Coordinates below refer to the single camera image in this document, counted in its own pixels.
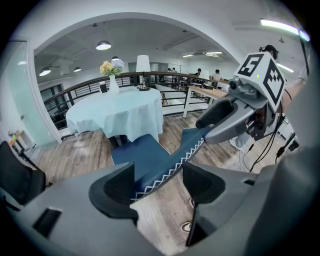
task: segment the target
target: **white lampshade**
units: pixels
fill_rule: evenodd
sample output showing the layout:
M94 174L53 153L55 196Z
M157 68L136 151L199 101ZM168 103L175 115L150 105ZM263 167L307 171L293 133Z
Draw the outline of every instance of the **white lampshade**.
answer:
M199 78L209 80L210 79L209 71L208 70L201 70Z
M148 55L139 55L136 59L136 72L150 72L150 62Z

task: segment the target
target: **white vase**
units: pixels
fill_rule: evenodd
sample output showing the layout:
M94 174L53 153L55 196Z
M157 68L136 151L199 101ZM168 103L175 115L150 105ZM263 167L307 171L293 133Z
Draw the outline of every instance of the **white vase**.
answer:
M116 76L114 74L109 75L110 77L110 87L109 91L111 95L117 95L119 93L119 86L116 82Z

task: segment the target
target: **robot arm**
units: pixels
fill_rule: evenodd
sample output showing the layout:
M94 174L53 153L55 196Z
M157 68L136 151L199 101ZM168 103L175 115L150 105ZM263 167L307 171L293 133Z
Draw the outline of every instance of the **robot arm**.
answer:
M213 125L205 141L217 144L245 132L257 141L273 133L286 80L271 55L248 54L229 85L230 95L216 100L196 122L197 128Z

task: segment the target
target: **table lamp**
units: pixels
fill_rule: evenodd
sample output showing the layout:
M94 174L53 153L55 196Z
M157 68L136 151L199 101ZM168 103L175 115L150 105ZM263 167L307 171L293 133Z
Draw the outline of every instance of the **table lamp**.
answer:
M150 72L150 62L148 55L139 55L136 60L136 72L142 72L142 85L139 91L149 91L150 88L146 87L145 72Z

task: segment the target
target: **black chair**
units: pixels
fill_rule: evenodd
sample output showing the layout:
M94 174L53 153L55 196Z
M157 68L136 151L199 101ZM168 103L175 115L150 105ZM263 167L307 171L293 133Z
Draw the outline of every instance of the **black chair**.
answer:
M0 188L22 206L45 190L46 174L22 164L9 144L0 144Z

